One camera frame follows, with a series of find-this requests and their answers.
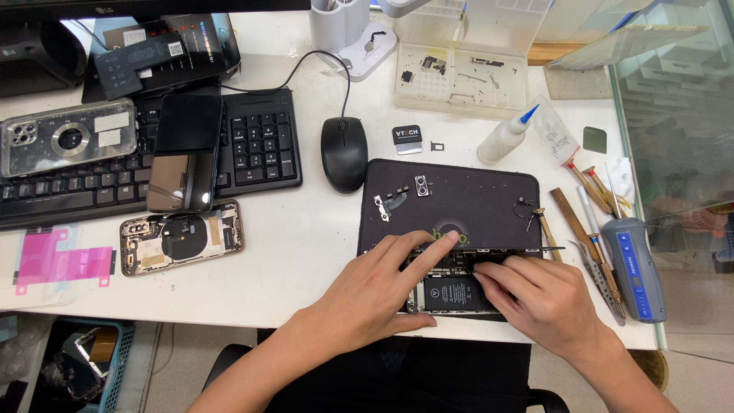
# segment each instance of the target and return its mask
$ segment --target glass panel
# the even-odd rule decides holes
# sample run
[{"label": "glass panel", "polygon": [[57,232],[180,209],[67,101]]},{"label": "glass panel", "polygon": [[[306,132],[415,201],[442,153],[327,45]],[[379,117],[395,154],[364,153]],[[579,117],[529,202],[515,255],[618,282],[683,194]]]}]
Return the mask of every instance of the glass panel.
[{"label": "glass panel", "polygon": [[709,32],[610,66],[636,212],[667,300],[667,347],[734,362],[731,0],[656,1],[634,24]]}]

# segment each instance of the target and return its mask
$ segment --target glue bottle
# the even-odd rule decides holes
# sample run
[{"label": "glue bottle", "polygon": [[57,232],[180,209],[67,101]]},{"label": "glue bottle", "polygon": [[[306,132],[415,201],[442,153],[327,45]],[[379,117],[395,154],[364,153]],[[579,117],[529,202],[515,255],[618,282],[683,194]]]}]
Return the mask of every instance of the glue bottle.
[{"label": "glue bottle", "polygon": [[518,115],[497,125],[490,136],[476,149],[476,156],[479,160],[486,165],[494,165],[520,146],[525,140],[525,131],[530,127],[528,121],[538,106],[540,105],[535,105],[522,117]]}]

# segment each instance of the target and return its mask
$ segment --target black smartphone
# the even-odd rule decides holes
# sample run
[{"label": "black smartphone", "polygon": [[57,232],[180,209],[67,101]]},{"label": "black smartphone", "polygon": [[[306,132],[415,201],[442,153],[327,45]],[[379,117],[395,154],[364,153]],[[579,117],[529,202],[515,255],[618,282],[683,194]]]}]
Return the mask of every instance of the black smartphone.
[{"label": "black smartphone", "polygon": [[224,101],[167,95],[161,105],[148,197],[151,212],[208,212],[214,202]]}]

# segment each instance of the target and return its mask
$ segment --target white paper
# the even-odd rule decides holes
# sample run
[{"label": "white paper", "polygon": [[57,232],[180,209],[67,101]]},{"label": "white paper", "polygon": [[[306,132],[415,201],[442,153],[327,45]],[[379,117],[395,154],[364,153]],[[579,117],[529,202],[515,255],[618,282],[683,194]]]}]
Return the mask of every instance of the white paper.
[{"label": "white paper", "polygon": [[[123,41],[125,46],[130,46],[131,44],[142,42],[143,40],[145,40],[145,29],[123,32]],[[153,77],[153,71],[150,68],[142,69],[141,71],[138,71],[138,77],[140,79]]]},{"label": "white paper", "polygon": [[103,148],[104,146],[119,145],[120,144],[120,130],[115,129],[112,131],[99,132],[98,146]]},{"label": "white paper", "polygon": [[145,40],[145,29],[131,30],[129,32],[123,32],[123,42],[125,46],[130,46],[138,42]]},{"label": "white paper", "polygon": [[94,132],[109,131],[110,129],[124,128],[130,124],[130,114],[116,113],[109,116],[100,116],[94,120]]}]

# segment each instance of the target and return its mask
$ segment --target phone battery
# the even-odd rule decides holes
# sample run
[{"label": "phone battery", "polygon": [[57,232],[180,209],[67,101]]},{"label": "phone battery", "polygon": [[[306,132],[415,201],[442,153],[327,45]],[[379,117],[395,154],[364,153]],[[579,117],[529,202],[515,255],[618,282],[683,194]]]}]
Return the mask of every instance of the phone battery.
[{"label": "phone battery", "polygon": [[426,311],[495,310],[479,281],[470,276],[426,278],[424,294]]}]

